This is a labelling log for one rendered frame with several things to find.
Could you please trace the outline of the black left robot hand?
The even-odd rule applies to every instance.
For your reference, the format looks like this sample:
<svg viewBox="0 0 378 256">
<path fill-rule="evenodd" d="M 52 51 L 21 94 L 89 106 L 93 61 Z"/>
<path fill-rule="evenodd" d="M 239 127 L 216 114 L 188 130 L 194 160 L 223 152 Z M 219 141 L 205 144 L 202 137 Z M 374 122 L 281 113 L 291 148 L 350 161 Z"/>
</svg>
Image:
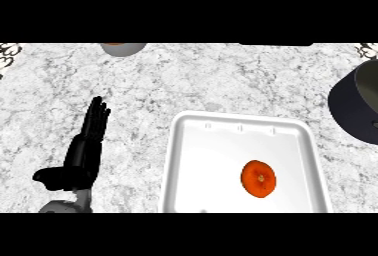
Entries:
<svg viewBox="0 0 378 256">
<path fill-rule="evenodd" d="M 99 174 L 102 141 L 111 109 L 96 96 L 92 100 L 81 132 L 74 136 L 61 167 L 40 169 L 33 180 L 42 182 L 49 191 L 90 189 Z"/>
</svg>

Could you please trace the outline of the white rectangular tray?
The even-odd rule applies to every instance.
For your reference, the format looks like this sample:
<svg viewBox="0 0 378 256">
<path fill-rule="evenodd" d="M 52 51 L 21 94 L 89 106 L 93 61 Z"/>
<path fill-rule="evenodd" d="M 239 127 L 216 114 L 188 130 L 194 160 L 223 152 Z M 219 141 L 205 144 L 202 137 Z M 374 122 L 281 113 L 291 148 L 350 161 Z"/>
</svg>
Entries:
<svg viewBox="0 0 378 256">
<path fill-rule="evenodd" d="M 263 198 L 242 187 L 245 164 L 275 172 Z M 161 213 L 329 213 L 327 182 L 313 133 L 304 122 L 202 111 L 171 123 L 158 205 Z"/>
</svg>

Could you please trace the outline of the orange squash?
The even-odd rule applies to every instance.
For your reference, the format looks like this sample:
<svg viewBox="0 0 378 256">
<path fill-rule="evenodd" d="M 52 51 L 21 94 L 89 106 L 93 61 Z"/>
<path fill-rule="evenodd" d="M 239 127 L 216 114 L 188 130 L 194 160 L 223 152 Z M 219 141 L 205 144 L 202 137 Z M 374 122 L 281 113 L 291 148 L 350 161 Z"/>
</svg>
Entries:
<svg viewBox="0 0 378 256">
<path fill-rule="evenodd" d="M 267 197 L 276 188 L 276 175 L 272 167 L 262 161 L 250 161 L 242 168 L 241 183 L 254 197 Z"/>
</svg>

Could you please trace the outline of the dark grey pot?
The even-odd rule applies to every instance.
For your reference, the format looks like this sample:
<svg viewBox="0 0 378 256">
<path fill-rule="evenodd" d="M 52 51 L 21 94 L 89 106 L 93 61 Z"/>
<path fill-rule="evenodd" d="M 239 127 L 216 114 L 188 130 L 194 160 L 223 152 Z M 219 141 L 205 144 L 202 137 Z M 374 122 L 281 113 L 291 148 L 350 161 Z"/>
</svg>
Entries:
<svg viewBox="0 0 378 256">
<path fill-rule="evenodd" d="M 378 145 L 378 60 L 365 61 L 328 95 L 332 118 L 360 141 Z"/>
</svg>

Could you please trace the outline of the grey bowl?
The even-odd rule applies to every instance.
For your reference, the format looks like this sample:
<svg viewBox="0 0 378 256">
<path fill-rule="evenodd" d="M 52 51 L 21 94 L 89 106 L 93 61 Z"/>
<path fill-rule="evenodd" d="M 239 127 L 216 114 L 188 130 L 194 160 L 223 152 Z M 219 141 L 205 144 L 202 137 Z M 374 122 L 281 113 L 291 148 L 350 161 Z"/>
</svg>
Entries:
<svg viewBox="0 0 378 256">
<path fill-rule="evenodd" d="M 145 43 L 102 43 L 104 51 L 115 57 L 127 57 L 136 54 L 146 46 Z"/>
</svg>

